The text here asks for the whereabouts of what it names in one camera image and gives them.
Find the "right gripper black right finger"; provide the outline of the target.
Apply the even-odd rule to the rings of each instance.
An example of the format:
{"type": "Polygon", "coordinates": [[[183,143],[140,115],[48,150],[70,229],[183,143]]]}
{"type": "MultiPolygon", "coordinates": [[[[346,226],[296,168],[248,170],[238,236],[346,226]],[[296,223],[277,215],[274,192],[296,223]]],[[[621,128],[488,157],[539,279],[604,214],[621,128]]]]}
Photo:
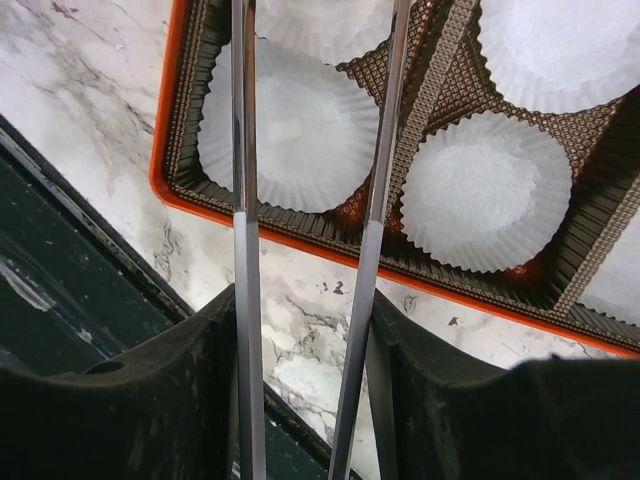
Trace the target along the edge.
{"type": "Polygon", "coordinates": [[[369,398],[385,479],[635,479],[639,364],[530,360],[504,370],[374,297],[369,398]]]}

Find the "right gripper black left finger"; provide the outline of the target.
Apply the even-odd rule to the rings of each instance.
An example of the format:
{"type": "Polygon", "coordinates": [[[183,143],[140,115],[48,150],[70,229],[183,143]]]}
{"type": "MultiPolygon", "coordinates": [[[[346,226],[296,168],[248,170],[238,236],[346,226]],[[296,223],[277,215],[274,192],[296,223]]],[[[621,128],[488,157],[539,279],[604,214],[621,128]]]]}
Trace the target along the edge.
{"type": "Polygon", "coordinates": [[[84,373],[1,371],[5,479],[227,479],[235,290],[84,373]]]}

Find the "steel serving tongs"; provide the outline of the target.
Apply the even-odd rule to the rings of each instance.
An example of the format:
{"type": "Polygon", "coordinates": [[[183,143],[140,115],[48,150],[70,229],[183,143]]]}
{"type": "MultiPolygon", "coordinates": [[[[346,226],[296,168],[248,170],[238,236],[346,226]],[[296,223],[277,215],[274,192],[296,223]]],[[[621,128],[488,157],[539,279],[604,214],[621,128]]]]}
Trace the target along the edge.
{"type": "MultiPolygon", "coordinates": [[[[406,71],[411,4],[394,3],[386,90],[378,127],[328,476],[350,476],[351,451],[379,266],[398,114],[406,71]]],[[[253,1],[231,8],[234,267],[241,476],[266,476],[266,440],[257,214],[255,13],[253,1]]]]}

